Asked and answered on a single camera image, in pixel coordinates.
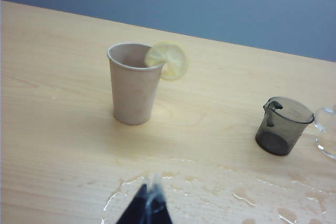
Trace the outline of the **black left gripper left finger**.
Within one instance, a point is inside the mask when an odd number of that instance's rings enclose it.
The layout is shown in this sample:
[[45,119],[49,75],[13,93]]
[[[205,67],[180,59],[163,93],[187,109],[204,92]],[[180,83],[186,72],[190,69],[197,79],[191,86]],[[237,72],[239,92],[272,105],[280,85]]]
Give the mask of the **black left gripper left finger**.
[[147,185],[142,184],[117,224],[140,224],[145,222],[145,205],[148,198]]

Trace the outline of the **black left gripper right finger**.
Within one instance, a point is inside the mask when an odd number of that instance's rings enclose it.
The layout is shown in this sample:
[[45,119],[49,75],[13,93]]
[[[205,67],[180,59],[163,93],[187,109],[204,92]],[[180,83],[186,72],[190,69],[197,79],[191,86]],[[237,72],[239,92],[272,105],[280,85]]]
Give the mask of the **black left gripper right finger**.
[[148,195],[148,223],[171,223],[161,177],[158,174],[154,175]]

